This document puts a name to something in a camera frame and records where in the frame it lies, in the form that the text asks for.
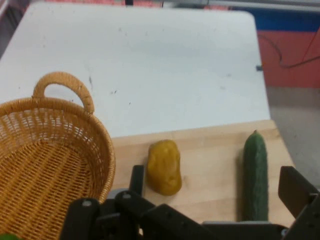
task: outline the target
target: blue stripe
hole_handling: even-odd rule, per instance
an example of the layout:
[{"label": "blue stripe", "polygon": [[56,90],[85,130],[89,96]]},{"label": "blue stripe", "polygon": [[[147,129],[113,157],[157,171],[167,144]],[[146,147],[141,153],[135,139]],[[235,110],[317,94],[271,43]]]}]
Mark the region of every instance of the blue stripe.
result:
[{"label": "blue stripe", "polygon": [[255,18],[258,30],[317,32],[320,26],[320,13],[233,7],[233,10],[246,11]]}]

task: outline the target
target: basket handle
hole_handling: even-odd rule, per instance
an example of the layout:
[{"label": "basket handle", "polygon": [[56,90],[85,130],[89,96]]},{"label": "basket handle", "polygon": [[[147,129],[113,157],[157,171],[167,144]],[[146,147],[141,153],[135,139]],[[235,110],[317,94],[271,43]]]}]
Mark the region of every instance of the basket handle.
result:
[{"label": "basket handle", "polygon": [[33,98],[45,98],[45,89],[50,84],[59,84],[71,89],[81,99],[84,110],[92,114],[95,111],[94,102],[86,86],[75,76],[62,71],[44,75],[33,90]]}]

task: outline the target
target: white table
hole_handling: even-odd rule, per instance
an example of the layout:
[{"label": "white table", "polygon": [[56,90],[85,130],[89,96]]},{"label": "white table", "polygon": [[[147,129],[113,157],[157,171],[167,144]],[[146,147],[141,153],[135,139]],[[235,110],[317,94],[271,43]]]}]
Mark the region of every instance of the white table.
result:
[{"label": "white table", "polygon": [[[245,12],[36,2],[0,60],[0,102],[65,71],[88,87],[112,137],[264,120],[260,64]],[[81,104],[63,87],[46,95]]]}]

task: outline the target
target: wooden cutting board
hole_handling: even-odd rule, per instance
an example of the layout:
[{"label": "wooden cutting board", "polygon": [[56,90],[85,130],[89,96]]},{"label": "wooden cutting board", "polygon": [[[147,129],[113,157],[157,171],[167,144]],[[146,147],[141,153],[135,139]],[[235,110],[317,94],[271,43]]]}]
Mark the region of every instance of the wooden cutting board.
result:
[{"label": "wooden cutting board", "polygon": [[281,166],[293,162],[272,120],[113,138],[116,171],[112,189],[128,188],[132,167],[145,164],[148,148],[174,140],[181,154],[182,188],[162,196],[145,184],[144,197],[166,203],[198,223],[241,220],[242,156],[247,137],[258,130],[268,152],[269,221],[289,227],[294,218],[278,197]]}]

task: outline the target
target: green cucumber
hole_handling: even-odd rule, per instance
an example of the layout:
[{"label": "green cucumber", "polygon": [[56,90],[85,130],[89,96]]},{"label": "green cucumber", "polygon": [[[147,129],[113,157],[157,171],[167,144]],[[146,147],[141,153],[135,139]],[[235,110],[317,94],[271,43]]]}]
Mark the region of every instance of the green cucumber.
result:
[{"label": "green cucumber", "polygon": [[254,131],[243,150],[244,221],[268,221],[268,163],[264,138]]},{"label": "green cucumber", "polygon": [[20,238],[18,238],[14,234],[5,233],[5,234],[0,234],[0,240],[20,240]]}]

